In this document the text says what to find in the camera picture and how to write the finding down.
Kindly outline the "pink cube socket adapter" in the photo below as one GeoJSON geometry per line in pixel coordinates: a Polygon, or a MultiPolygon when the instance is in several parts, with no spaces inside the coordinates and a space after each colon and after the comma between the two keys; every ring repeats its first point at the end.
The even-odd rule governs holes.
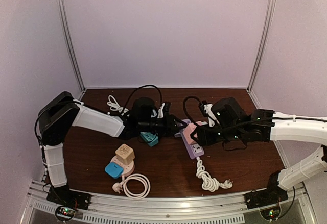
{"type": "Polygon", "coordinates": [[[183,130],[182,135],[184,136],[186,143],[188,145],[194,145],[197,142],[191,138],[191,134],[195,130],[196,125],[194,123],[189,123],[183,130]]]}

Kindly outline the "purple power strip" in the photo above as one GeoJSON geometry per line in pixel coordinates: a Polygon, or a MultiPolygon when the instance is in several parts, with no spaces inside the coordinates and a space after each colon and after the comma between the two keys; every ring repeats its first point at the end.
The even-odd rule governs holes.
{"type": "MultiPolygon", "coordinates": [[[[189,119],[183,119],[183,121],[185,121],[187,124],[191,123],[191,121],[189,119]]],[[[180,137],[182,138],[184,146],[189,154],[189,157],[191,159],[196,159],[197,157],[203,156],[204,149],[198,143],[196,143],[194,145],[188,145],[186,143],[186,140],[185,140],[184,136],[182,135],[183,130],[184,129],[180,130],[179,134],[180,134],[180,137]]]]}

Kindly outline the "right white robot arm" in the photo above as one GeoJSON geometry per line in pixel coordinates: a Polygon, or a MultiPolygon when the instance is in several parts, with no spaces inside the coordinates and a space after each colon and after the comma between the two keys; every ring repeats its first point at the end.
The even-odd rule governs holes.
{"type": "Polygon", "coordinates": [[[319,147],[298,163],[272,174],[268,189],[262,193],[266,204],[273,204],[282,191],[326,171],[326,118],[302,117],[273,110],[258,109],[247,118],[218,116],[218,124],[196,125],[191,138],[200,146],[218,142],[239,140],[244,145],[250,142],[300,141],[316,143],[319,147]]]}

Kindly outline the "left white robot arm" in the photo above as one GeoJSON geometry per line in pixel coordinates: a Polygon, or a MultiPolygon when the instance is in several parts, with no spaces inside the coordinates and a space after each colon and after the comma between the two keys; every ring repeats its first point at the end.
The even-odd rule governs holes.
{"type": "Polygon", "coordinates": [[[187,124],[170,114],[169,109],[170,102],[163,102],[157,108],[154,100],[141,97],[129,110],[122,108],[106,113],[74,99],[67,91],[55,97],[39,111],[34,125],[54,198],[63,206],[74,200],[67,183],[63,156],[63,144],[71,127],[87,128],[122,140],[138,137],[141,132],[159,138],[170,137],[187,124]]]}

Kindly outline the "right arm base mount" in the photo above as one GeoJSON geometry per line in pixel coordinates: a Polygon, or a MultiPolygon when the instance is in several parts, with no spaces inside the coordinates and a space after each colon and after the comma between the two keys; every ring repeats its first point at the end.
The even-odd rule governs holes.
{"type": "Polygon", "coordinates": [[[244,194],[247,209],[258,209],[260,216],[269,222],[282,216],[281,202],[288,199],[284,190],[253,190],[244,194]]]}

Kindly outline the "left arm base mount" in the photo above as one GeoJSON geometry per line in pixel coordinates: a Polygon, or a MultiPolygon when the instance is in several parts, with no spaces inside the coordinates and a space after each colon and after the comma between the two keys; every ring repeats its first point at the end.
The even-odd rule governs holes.
{"type": "Polygon", "coordinates": [[[73,218],[80,218],[84,210],[88,210],[91,195],[78,191],[59,191],[50,189],[46,200],[58,204],[54,215],[61,222],[68,222],[73,218]]]}

